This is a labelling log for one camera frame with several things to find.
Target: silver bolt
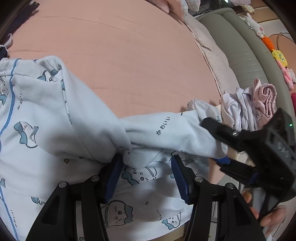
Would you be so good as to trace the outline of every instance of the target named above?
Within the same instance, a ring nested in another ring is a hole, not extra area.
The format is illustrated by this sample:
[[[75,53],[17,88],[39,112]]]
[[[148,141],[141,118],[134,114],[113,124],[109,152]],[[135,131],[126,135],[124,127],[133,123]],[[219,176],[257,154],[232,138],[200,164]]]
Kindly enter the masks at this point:
[[[59,187],[60,188],[64,188],[65,186],[67,186],[67,183],[66,182],[59,183]]]
[[[197,177],[195,178],[195,180],[196,180],[197,182],[201,183],[201,182],[203,181],[203,178],[200,177],[200,176],[197,176]]]
[[[227,183],[226,186],[227,186],[229,189],[234,189],[234,184],[233,184],[233,183]]]
[[[92,180],[93,182],[96,182],[96,181],[99,180],[99,177],[98,177],[98,176],[92,176],[92,177],[91,177],[91,180]]]

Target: pink bed sheet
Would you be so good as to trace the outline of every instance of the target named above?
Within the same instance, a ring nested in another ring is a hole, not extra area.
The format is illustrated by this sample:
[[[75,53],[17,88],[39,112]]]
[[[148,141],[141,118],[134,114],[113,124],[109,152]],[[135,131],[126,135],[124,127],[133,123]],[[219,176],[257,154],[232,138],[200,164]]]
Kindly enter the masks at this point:
[[[220,95],[188,28],[144,0],[39,0],[11,58],[60,57],[118,116],[179,112]]]

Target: rolled pink cloth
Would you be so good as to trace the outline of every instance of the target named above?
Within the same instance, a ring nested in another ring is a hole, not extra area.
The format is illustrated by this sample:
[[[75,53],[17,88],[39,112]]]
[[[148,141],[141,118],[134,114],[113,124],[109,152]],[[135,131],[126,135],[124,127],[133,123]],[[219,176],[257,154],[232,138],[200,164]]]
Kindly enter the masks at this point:
[[[254,79],[253,87],[252,103],[257,112],[258,127],[262,129],[275,114],[276,88],[272,84],[261,84],[259,78]]]

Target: plush toy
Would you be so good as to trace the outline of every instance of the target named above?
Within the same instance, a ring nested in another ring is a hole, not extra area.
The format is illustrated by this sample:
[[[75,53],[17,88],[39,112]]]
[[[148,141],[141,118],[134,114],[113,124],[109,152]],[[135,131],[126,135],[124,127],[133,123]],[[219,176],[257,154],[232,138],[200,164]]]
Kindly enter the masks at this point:
[[[290,74],[290,76],[291,76],[291,78],[292,78],[292,82],[293,82],[293,83],[296,83],[296,77],[295,77],[295,74],[294,74],[293,69],[288,69],[288,68],[287,68],[287,71],[289,72],[289,74]]]
[[[240,17],[253,31],[258,35],[258,37],[262,37],[265,35],[264,29],[260,24],[258,24],[255,20],[252,19],[251,15],[247,13],[246,17]]]
[[[288,66],[288,62],[287,62],[285,56],[282,54],[281,51],[279,51],[279,50],[273,50],[272,51],[272,55],[273,55],[273,57],[274,57],[275,60],[281,61],[282,65],[284,67],[287,67]]]
[[[292,78],[290,76],[290,72],[286,70],[286,68],[282,65],[282,62],[279,60],[279,59],[276,59],[276,62],[277,64],[279,65],[283,75],[284,75],[284,79],[285,79],[285,82],[289,88],[289,90],[293,90],[294,89],[294,85],[293,85],[293,82],[292,82]]]
[[[265,43],[266,47],[269,49],[270,52],[272,52],[276,49],[274,47],[274,44],[270,40],[270,38],[268,38],[267,36],[263,36],[263,38],[261,38],[261,40],[263,41],[263,43]]]
[[[251,5],[243,4],[242,5],[242,10],[245,13],[249,13],[249,14],[254,14],[255,13],[255,10],[254,10],[254,8]]]

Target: gray padded cushion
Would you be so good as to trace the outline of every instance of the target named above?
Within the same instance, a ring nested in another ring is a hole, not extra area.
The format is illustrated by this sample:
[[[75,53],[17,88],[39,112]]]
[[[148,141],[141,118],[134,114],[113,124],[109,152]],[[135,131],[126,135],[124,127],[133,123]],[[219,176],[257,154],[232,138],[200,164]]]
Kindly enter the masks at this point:
[[[283,74],[272,54],[255,32],[248,28],[230,8],[219,9],[198,17],[225,53],[241,88],[253,84],[256,77],[271,83],[277,91],[276,105],[292,116],[295,112]]]

